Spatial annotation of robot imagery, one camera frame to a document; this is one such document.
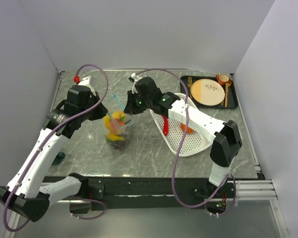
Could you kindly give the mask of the yellow banana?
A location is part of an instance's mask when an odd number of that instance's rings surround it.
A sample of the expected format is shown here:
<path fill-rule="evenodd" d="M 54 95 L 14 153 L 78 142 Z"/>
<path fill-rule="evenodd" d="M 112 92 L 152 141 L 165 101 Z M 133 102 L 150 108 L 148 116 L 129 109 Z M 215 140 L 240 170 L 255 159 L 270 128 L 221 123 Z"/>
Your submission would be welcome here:
<path fill-rule="evenodd" d="M 105 132 L 106 138 L 111 141 L 124 140 L 123 137 L 111 132 L 110 121 L 111 121 L 111 118 L 108 115 L 106 115 L 104 117 L 104 121 L 103 121 L 104 122 L 104 132 Z"/>

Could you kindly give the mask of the yellow pear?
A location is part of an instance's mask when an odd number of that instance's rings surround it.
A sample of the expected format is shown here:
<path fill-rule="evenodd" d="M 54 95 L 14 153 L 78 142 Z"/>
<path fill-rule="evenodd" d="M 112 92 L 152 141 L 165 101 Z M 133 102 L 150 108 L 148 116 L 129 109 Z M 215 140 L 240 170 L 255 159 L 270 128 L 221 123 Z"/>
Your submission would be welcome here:
<path fill-rule="evenodd" d="M 117 121 L 123 121 L 125 119 L 125 113 L 123 111 L 116 111 L 112 114 L 112 118 Z"/>

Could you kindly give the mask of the orange peach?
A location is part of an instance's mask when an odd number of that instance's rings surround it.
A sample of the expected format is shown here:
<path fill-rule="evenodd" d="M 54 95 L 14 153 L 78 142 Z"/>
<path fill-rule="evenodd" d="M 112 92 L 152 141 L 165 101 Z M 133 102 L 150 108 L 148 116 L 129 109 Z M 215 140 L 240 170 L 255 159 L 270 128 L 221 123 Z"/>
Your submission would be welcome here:
<path fill-rule="evenodd" d="M 112 119 L 110 121 L 110 130 L 112 133 L 117 135 L 123 134 L 125 131 L 125 120 L 117 121 L 115 119 Z"/>

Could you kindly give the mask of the clear zip top bag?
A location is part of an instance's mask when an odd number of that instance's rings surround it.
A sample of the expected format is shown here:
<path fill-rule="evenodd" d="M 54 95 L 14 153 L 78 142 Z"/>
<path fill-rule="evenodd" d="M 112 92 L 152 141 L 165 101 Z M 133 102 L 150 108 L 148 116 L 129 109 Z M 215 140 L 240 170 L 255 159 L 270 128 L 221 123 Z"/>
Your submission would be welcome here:
<path fill-rule="evenodd" d="M 114 94 L 106 103 L 108 110 L 103 118 L 103 128 L 106 143 L 113 149 L 123 151 L 128 146 L 134 119 L 124 113 L 125 106 L 119 97 Z"/>

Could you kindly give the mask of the small orange pumpkin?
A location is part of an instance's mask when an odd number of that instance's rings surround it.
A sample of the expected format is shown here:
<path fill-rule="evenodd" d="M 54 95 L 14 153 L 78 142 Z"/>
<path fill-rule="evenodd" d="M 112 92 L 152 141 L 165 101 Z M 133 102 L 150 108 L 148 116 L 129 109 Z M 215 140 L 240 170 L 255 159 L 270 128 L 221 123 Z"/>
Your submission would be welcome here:
<path fill-rule="evenodd" d="M 183 124 L 183 123 L 181 123 L 181 124 L 180 124 L 180 128 L 181 128 L 182 131 L 185 131 L 186 125 Z M 194 131 L 194 130 L 191 129 L 190 127 L 187 128 L 187 133 L 192 133 L 193 131 Z"/>

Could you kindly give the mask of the red grape bunch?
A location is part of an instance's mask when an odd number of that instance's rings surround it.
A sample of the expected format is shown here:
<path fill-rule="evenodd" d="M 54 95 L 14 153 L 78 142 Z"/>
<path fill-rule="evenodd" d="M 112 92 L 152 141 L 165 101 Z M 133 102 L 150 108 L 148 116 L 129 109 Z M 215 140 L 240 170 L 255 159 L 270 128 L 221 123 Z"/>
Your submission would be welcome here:
<path fill-rule="evenodd" d="M 123 151 L 128 146 L 129 140 L 116 140 L 116 141 L 108 141 L 109 146 L 112 147 L 115 150 Z"/>

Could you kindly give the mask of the white perforated plastic basket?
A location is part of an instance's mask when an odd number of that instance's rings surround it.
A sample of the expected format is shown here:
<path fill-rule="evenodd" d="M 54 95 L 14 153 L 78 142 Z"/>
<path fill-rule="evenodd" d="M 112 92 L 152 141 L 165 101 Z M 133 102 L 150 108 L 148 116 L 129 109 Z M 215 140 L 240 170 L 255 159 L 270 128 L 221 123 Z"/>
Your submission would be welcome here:
<path fill-rule="evenodd" d="M 156 114 L 153 110 L 150 110 L 150 114 L 162 135 L 163 140 L 166 142 L 168 148 L 173 154 L 177 153 L 179 144 L 181 142 L 184 132 L 180 128 L 181 122 L 174 119 L 168 119 L 169 132 L 168 136 L 164 136 L 163 130 L 163 118 L 162 115 Z M 180 157 L 188 157 L 202 152 L 211 146 L 211 143 L 196 131 L 187 133 L 179 152 Z"/>

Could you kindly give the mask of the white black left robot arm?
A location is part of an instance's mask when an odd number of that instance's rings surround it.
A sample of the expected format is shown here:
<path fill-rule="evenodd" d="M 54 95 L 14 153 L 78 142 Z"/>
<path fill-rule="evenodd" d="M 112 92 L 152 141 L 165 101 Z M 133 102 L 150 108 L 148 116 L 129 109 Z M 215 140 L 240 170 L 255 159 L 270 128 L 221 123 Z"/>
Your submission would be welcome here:
<path fill-rule="evenodd" d="M 46 188 L 41 183 L 60 150 L 81 124 L 86 120 L 102 119 L 107 112 L 91 85 L 72 86 L 66 99 L 47 114 L 38 140 L 21 169 L 6 186 L 0 186 L 0 203 L 37 222 L 51 205 L 64 198 L 89 199 L 88 179 L 77 173 Z"/>

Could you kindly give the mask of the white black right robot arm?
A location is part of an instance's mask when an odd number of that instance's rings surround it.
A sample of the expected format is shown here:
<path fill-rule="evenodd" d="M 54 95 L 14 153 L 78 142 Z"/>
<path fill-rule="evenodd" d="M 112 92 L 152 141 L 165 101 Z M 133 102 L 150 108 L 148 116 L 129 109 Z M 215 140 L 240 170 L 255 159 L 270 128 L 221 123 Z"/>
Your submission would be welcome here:
<path fill-rule="evenodd" d="M 150 77 L 141 78 L 133 73 L 129 80 L 133 86 L 127 92 L 124 113 L 137 115 L 150 109 L 157 115 L 187 125 L 211 143 L 213 166 L 207 191 L 212 197 L 221 196 L 225 191 L 222 181 L 242 147 L 237 123 L 232 120 L 225 122 L 201 112 L 188 104 L 187 97 L 181 99 L 171 92 L 162 93 Z"/>

